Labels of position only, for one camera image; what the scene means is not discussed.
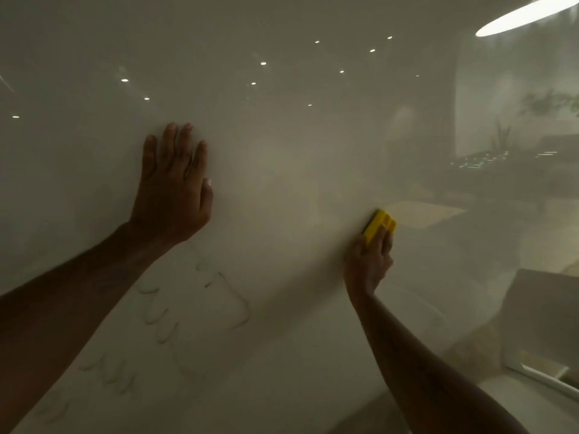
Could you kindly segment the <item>person's right hand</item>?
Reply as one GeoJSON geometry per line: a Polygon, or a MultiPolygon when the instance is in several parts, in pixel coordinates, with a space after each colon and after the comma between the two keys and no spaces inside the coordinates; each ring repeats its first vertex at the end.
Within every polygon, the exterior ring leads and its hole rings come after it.
{"type": "Polygon", "coordinates": [[[376,288],[393,265],[393,258],[390,255],[392,247],[393,234],[381,226],[367,245],[368,265],[365,269],[348,269],[346,257],[343,278],[352,303],[374,295],[376,288]]]}

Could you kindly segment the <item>person's left hand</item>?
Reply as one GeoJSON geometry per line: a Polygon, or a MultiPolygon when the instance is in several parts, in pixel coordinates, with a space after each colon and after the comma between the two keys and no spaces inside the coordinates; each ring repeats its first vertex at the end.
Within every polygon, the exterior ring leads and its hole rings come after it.
{"type": "Polygon", "coordinates": [[[141,177],[127,229],[137,240],[155,247],[173,247],[190,239],[199,225],[200,189],[207,176],[208,145],[194,143],[191,165],[185,177],[175,175],[175,151],[183,125],[169,123],[157,139],[157,169],[141,177]]]}

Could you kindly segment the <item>yellow whiteboard eraser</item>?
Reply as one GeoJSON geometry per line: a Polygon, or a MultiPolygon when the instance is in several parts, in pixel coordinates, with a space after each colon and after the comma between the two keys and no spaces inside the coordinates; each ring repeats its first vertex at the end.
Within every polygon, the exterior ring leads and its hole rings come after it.
{"type": "Polygon", "coordinates": [[[367,245],[369,245],[373,240],[381,226],[383,226],[389,233],[393,234],[397,229],[397,222],[387,213],[387,211],[378,209],[375,211],[373,217],[370,219],[363,231],[363,236],[367,245]]]}

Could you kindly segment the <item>person's right forearm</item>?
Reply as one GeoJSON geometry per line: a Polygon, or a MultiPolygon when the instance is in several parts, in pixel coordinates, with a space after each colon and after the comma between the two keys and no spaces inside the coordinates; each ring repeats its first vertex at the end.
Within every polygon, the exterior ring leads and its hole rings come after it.
{"type": "Polygon", "coordinates": [[[529,434],[430,351],[367,289],[347,287],[387,388],[412,434],[529,434]]]}

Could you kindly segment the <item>person's left forearm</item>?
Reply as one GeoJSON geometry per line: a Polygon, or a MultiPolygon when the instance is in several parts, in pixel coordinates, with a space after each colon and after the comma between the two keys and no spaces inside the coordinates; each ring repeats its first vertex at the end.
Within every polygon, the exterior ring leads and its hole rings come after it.
{"type": "Polygon", "coordinates": [[[171,226],[127,222],[0,296],[0,434],[10,434],[131,286],[178,242],[171,226]]]}

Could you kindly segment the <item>glossy white whiteboard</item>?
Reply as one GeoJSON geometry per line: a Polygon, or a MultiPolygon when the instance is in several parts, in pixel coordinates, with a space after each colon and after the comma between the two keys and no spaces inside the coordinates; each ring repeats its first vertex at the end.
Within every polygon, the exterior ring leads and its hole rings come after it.
{"type": "Polygon", "coordinates": [[[0,0],[0,294],[128,218],[142,142],[192,123],[211,222],[130,289],[14,434],[410,434],[342,284],[533,434],[579,434],[579,3],[0,0]]]}

